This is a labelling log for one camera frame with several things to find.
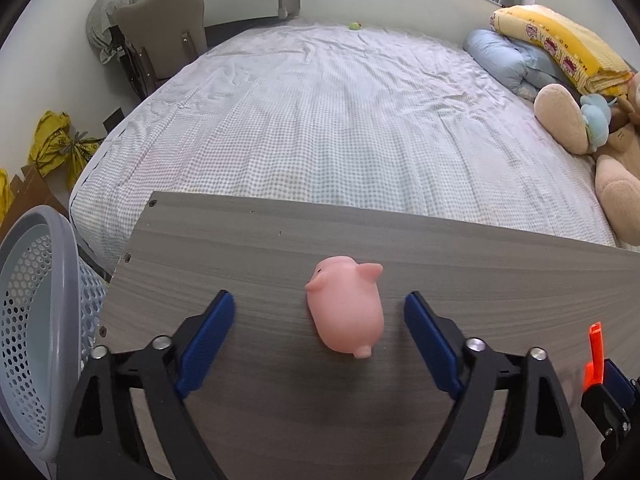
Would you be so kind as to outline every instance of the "orange clip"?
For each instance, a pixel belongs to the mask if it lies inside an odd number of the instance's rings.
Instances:
[[[589,327],[589,343],[593,361],[584,367],[583,391],[594,384],[602,384],[604,380],[604,341],[602,339],[602,323],[597,322]]]

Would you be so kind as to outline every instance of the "gray laundry basket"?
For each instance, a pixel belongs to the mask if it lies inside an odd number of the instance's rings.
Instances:
[[[22,215],[0,245],[0,413],[43,462],[55,461],[105,293],[49,206]]]

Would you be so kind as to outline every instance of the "yellow blanket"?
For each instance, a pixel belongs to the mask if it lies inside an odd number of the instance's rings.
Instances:
[[[581,94],[625,95],[633,73],[597,34],[539,5],[496,10],[492,28],[550,53]]]

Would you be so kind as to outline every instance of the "wooden board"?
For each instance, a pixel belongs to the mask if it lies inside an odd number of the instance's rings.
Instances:
[[[640,374],[640,255],[400,213],[197,194],[153,199],[130,238],[130,261],[120,260],[111,282],[102,342],[112,351],[141,348],[199,314],[220,288],[234,295],[236,323],[186,402],[230,480],[412,477],[451,407],[402,320],[412,290],[494,349],[545,348],[588,478],[600,468],[601,439],[579,407],[587,330],[601,320],[608,356]],[[385,334],[367,360],[325,348],[306,308],[303,286],[335,254],[385,267]],[[141,424],[147,432],[148,421]],[[161,462],[157,443],[148,448]]]

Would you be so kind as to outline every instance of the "pink toy pig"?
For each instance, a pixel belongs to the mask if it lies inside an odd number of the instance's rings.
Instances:
[[[306,302],[320,339],[331,350],[370,357],[385,327],[376,280],[380,264],[357,264],[348,256],[322,260],[305,285]]]

